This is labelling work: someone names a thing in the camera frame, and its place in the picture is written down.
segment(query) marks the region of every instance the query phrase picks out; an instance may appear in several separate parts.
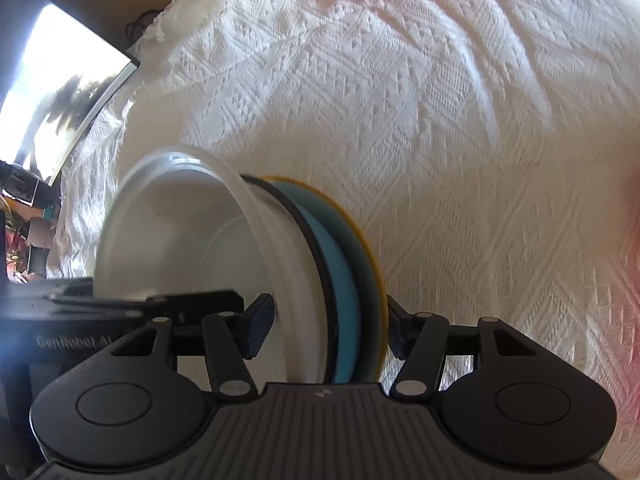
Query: textured white fabric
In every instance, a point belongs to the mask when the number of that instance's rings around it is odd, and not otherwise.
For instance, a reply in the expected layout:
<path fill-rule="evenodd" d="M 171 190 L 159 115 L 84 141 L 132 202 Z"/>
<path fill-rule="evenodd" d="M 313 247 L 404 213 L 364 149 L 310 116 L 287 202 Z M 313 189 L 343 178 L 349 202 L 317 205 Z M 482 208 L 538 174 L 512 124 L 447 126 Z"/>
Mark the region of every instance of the textured white fabric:
<path fill-rule="evenodd" d="M 118 176 L 160 146 L 305 180 L 405 307 L 499 316 L 606 387 L 604 463 L 637 478 L 639 2 L 177 0 L 66 171 L 60 269 L 91 273 Z"/>

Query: logo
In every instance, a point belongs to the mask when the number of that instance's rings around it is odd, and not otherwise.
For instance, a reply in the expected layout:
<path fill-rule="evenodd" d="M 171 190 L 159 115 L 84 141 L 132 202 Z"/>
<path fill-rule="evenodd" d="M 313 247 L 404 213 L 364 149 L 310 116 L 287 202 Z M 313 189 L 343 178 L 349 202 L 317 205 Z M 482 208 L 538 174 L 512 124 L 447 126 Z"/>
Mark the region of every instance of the logo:
<path fill-rule="evenodd" d="M 331 396 L 331 390 L 327 390 L 326 388 L 316 392 L 316 397 L 320 397 L 321 399 L 326 399 L 329 396 Z"/>
<path fill-rule="evenodd" d="M 97 338 L 94 336 L 80 337 L 77 335 L 59 335 L 53 337 L 37 335 L 36 343 L 38 348 L 42 350 L 102 350 L 103 348 L 107 348 L 113 341 L 109 335 L 101 335 Z"/>

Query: silver screw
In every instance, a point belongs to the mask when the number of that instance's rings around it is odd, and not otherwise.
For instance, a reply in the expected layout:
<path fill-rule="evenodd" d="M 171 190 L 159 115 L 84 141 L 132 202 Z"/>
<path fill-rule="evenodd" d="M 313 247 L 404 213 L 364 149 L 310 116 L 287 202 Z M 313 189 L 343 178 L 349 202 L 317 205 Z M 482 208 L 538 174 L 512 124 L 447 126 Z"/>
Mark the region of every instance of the silver screw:
<path fill-rule="evenodd" d="M 220 384 L 220 393 L 229 397 L 240 397 L 251 391 L 251 386 L 246 381 L 232 379 Z"/>
<path fill-rule="evenodd" d="M 396 392 L 407 397 L 417 397 L 427 391 L 427 385 L 422 381 L 400 381 L 396 384 Z"/>

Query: white bowl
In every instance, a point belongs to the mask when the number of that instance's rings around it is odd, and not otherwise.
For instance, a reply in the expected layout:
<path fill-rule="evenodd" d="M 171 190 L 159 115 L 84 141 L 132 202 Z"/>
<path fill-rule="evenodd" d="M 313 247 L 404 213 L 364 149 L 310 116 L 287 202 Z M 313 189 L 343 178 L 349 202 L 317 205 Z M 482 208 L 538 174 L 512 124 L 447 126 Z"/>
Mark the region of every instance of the white bowl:
<path fill-rule="evenodd" d="M 146 156 L 123 179 L 105 220 L 95 296 L 144 300 L 223 288 L 236 290 L 245 305 L 262 292 L 274 297 L 279 326 L 249 364 L 258 387 L 284 379 L 283 358 L 287 381 L 322 381 L 322 286 L 283 206 L 203 150 L 181 146 Z"/>

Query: black device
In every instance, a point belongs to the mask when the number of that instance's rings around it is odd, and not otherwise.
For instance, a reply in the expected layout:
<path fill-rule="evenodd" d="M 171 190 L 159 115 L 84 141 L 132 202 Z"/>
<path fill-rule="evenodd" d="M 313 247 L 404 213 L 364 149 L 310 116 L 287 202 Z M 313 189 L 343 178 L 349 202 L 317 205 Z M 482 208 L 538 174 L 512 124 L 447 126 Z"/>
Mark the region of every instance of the black device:
<path fill-rule="evenodd" d="M 68 370 L 31 406 L 46 457 L 34 480 L 612 478 L 598 464 L 616 423 L 608 393 L 497 318 L 455 326 L 389 297 L 389 346 L 405 363 L 388 394 L 380 384 L 258 394 L 242 359 L 271 327 L 268 294 L 245 310 L 231 291 L 118 303 L 90 289 L 0 285 L 0 367 L 50 359 Z M 175 371 L 185 354 L 205 356 L 211 392 Z M 474 356 L 474 371 L 439 391 L 447 355 Z M 22 399 L 15 424 L 30 405 Z"/>

